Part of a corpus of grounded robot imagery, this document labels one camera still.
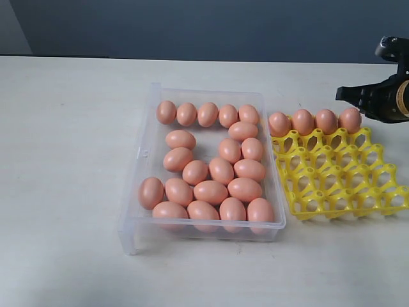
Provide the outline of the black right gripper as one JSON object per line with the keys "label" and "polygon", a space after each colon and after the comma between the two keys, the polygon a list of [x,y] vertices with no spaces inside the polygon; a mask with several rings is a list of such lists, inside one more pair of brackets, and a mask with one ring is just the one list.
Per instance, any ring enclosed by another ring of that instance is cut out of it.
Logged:
{"label": "black right gripper", "polygon": [[392,75],[387,80],[368,86],[338,87],[336,100],[359,102],[359,111],[383,123],[408,121],[408,74]]}

